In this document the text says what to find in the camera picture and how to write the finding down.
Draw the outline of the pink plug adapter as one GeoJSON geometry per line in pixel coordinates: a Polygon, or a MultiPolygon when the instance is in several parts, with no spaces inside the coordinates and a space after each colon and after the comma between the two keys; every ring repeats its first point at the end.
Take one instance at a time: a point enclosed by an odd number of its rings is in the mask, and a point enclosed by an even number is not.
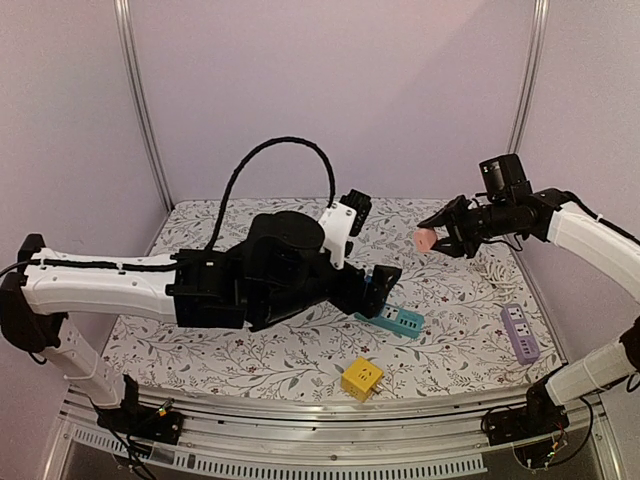
{"type": "Polygon", "coordinates": [[[434,229],[419,228],[414,232],[414,243],[421,253],[427,253],[432,250],[437,241],[438,236],[434,229]]]}

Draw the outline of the teal power strip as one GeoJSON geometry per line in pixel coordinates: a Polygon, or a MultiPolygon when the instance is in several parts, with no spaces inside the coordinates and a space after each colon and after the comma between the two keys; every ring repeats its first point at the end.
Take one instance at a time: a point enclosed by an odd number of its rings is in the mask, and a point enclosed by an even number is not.
{"type": "Polygon", "coordinates": [[[391,304],[386,304],[374,317],[366,318],[360,313],[355,313],[354,317],[357,320],[411,339],[419,337],[424,325],[423,315],[391,304]]]}

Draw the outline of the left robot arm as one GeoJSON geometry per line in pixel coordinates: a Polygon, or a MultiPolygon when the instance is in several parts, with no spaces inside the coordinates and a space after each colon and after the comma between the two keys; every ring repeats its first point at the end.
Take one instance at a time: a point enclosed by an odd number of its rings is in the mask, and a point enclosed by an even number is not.
{"type": "Polygon", "coordinates": [[[114,371],[71,322],[74,313],[132,315],[186,328],[277,325],[322,302],[345,314],[377,315],[400,279],[347,258],[371,209],[369,196],[331,194],[319,219],[283,210],[256,215],[246,237],[171,255],[75,256],[27,236],[1,273],[1,333],[14,347],[57,366],[99,415],[128,434],[148,426],[138,385],[114,371]]]}

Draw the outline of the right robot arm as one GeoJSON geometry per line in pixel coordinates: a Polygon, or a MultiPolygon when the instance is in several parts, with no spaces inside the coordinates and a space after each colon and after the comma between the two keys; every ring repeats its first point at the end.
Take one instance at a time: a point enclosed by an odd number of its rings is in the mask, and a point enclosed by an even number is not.
{"type": "MultiPolygon", "coordinates": [[[[463,195],[420,222],[414,234],[419,251],[472,258],[479,247],[504,236],[534,237],[580,257],[608,276],[632,298],[639,297],[639,241],[589,209],[571,191],[534,191],[519,157],[501,155],[479,165],[487,203],[463,195]]],[[[639,370],[639,327],[536,382],[517,427],[537,436],[552,424],[556,409],[623,380],[639,370]]]]}

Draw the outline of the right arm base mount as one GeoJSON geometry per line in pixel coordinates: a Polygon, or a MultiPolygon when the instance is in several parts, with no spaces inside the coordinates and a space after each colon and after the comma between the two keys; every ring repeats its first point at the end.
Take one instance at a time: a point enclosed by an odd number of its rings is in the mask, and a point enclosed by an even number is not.
{"type": "Polygon", "coordinates": [[[491,446],[560,432],[568,427],[569,418],[563,407],[537,400],[528,400],[519,407],[491,408],[480,423],[491,446]]]}

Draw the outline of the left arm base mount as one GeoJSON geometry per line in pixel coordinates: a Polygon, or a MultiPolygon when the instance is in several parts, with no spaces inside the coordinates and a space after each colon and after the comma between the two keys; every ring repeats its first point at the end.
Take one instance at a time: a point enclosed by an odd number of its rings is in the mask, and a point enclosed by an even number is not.
{"type": "Polygon", "coordinates": [[[172,407],[159,407],[134,403],[114,409],[93,405],[102,428],[117,434],[141,438],[168,445],[176,445],[182,434],[185,416],[172,407]]]}

